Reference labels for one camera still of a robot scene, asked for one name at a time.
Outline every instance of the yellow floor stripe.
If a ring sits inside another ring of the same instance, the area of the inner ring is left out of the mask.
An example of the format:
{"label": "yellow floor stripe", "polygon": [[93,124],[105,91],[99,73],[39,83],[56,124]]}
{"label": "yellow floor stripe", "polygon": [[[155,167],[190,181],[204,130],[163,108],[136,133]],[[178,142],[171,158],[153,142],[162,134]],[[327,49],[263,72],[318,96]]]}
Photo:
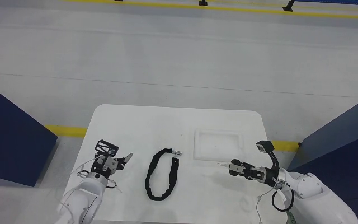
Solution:
{"label": "yellow floor stripe", "polygon": [[281,152],[297,152],[298,142],[272,141],[276,151]]}
{"label": "yellow floor stripe", "polygon": [[358,15],[344,15],[344,14],[316,13],[316,12],[285,12],[283,10],[261,10],[261,9],[253,9],[253,8],[236,8],[236,7],[221,7],[221,6],[192,6],[192,5],[186,5],[186,4],[150,3],[150,2],[117,2],[114,0],[64,0],[64,1],[65,2],[81,2],[81,3],[122,4],[122,5],[130,5],[130,6],[191,8],[191,9],[201,9],[201,10],[251,12],[251,13],[265,13],[265,14],[288,15],[288,16],[358,18]]}
{"label": "yellow floor stripe", "polygon": [[[58,125],[45,125],[45,127],[57,136],[81,137],[84,138],[87,128],[69,127]],[[298,149],[297,142],[272,141],[275,150],[282,152],[296,152]]]}
{"label": "yellow floor stripe", "polygon": [[45,125],[45,127],[57,136],[70,136],[70,137],[84,137],[87,128],[81,127],[68,127],[57,125]]}

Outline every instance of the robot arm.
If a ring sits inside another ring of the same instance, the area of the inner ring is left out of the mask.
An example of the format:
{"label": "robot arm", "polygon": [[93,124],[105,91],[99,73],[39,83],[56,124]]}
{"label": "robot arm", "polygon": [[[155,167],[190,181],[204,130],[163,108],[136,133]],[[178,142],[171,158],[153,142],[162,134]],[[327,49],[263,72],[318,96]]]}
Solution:
{"label": "robot arm", "polygon": [[123,158],[114,158],[118,146],[100,140],[95,150],[95,161],[91,172],[82,170],[78,176],[84,179],[76,187],[69,190],[62,198],[58,207],[61,218],[56,224],[90,224],[98,211],[108,179],[116,170],[123,170],[131,159],[132,153]]}
{"label": "robot arm", "polygon": [[275,148],[270,141],[259,141],[256,143],[256,146],[260,152],[267,153],[270,156],[272,160],[271,168],[255,167],[236,159],[233,159],[228,164],[218,165],[226,166],[229,169],[229,173],[233,176],[244,176],[248,180],[257,180],[260,183],[267,184],[277,190],[284,201],[286,201],[286,196],[282,191],[291,190],[291,205],[287,209],[279,209],[272,203],[277,210],[282,212],[288,211],[292,207],[295,195],[299,198],[310,198],[322,192],[322,188],[316,179],[307,175],[294,179],[285,169],[280,168],[279,162],[273,153]]}

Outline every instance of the black cable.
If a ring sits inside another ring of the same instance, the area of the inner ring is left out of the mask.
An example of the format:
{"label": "black cable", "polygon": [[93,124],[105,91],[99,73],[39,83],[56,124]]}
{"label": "black cable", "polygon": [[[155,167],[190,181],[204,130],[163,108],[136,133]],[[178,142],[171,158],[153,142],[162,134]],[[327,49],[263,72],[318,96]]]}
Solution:
{"label": "black cable", "polygon": [[293,191],[292,189],[291,189],[291,193],[292,193],[291,204],[290,204],[290,206],[288,206],[288,208],[286,208],[286,209],[280,209],[280,208],[277,208],[277,207],[275,206],[274,199],[275,199],[275,195],[277,194],[277,191],[275,191],[274,194],[272,195],[272,206],[273,206],[274,208],[276,208],[276,210],[278,210],[278,211],[280,211],[280,212],[287,212],[288,210],[290,210],[290,209],[292,208],[292,206],[293,206],[293,200],[294,200],[294,198],[295,198],[295,193],[294,193],[294,191]]}
{"label": "black cable", "polygon": [[155,154],[153,156],[152,161],[150,162],[150,165],[149,165],[149,168],[148,168],[147,177],[145,178],[145,189],[147,191],[148,197],[151,200],[162,201],[162,200],[166,199],[172,193],[172,191],[174,189],[174,186],[177,183],[179,159],[173,157],[173,159],[172,159],[172,167],[171,167],[170,174],[169,174],[169,188],[164,192],[164,194],[162,194],[161,197],[157,197],[157,196],[154,196],[152,194],[152,189],[150,188],[150,183],[149,183],[150,176],[153,174],[153,171],[156,169],[157,164],[159,162],[159,159],[165,153],[172,153],[172,149],[171,148],[165,148],[163,150],[160,150],[159,152],[157,152],[157,154]]}
{"label": "black cable", "polygon": [[117,188],[117,183],[113,180],[113,182],[114,182],[114,186],[106,186],[106,188],[109,188],[109,189],[115,189],[115,188]]}

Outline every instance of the black bracket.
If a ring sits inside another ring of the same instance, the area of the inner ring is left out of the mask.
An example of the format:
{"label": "black bracket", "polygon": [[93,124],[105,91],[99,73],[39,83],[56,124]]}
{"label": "black bracket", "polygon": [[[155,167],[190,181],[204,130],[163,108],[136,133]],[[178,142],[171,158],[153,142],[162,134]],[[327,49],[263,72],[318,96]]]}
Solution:
{"label": "black bracket", "polygon": [[201,0],[199,6],[208,6],[208,2],[206,0]]}
{"label": "black bracket", "polygon": [[292,10],[293,3],[295,3],[295,0],[289,1],[289,3],[287,3],[287,6],[284,6],[282,8],[284,9],[285,12],[293,12]]}

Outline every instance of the wire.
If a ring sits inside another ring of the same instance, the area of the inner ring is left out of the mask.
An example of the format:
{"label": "wire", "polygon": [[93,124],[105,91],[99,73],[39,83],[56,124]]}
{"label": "wire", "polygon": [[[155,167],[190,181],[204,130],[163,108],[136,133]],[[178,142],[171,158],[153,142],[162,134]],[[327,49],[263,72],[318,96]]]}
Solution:
{"label": "wire", "polygon": [[65,207],[69,214],[71,215],[71,224],[74,224],[74,217],[73,217],[73,213],[71,212],[71,210],[68,208],[68,206],[66,206],[64,203],[62,203],[61,201],[58,200],[58,202],[63,206]]}
{"label": "wire", "polygon": [[84,162],[83,164],[81,164],[80,166],[78,166],[76,169],[74,169],[72,172],[70,172],[69,174],[71,175],[71,174],[73,174],[75,171],[77,171],[79,168],[81,168],[81,167],[84,167],[84,165],[85,164],[87,164],[87,163],[89,163],[89,162],[91,162],[91,161],[93,161],[93,160],[96,160],[96,159],[98,159],[98,158],[100,158],[101,156],[97,156],[97,157],[95,157],[95,158],[93,158],[93,159],[91,159],[91,160],[88,160],[87,162]]}
{"label": "wire", "polygon": [[108,179],[108,181],[111,182],[111,183],[114,183],[114,186],[108,186],[108,185],[107,185],[106,188],[109,188],[109,189],[117,189],[117,190],[119,190],[119,191],[122,193],[121,189],[119,189],[119,187],[117,186],[117,182],[116,182],[116,181],[111,180],[111,179]]}
{"label": "wire", "polygon": [[262,196],[264,196],[265,194],[268,194],[268,193],[271,192],[272,190],[273,190],[273,188],[271,188],[268,192],[266,192],[266,193],[264,193],[264,194],[261,194],[260,196],[257,196],[258,201],[257,201],[257,204],[256,204],[256,212],[257,212],[257,214],[258,214],[258,218],[260,219],[259,224],[262,224],[262,221],[261,221],[260,213],[258,212],[258,209],[257,209],[258,203],[261,201]]}
{"label": "wire", "polygon": [[290,203],[290,205],[286,208],[286,209],[280,209],[280,208],[277,208],[276,206],[275,206],[275,202],[274,202],[274,199],[275,199],[275,196],[276,196],[276,194],[277,194],[277,192],[274,192],[274,194],[272,195],[272,206],[274,207],[274,208],[276,208],[276,210],[277,211],[280,211],[280,212],[287,212],[288,210],[290,210],[291,208],[292,208],[292,206],[293,206],[293,200],[295,199],[295,193],[294,193],[294,191],[291,189],[291,193],[292,193],[292,197],[291,197],[291,203]]}

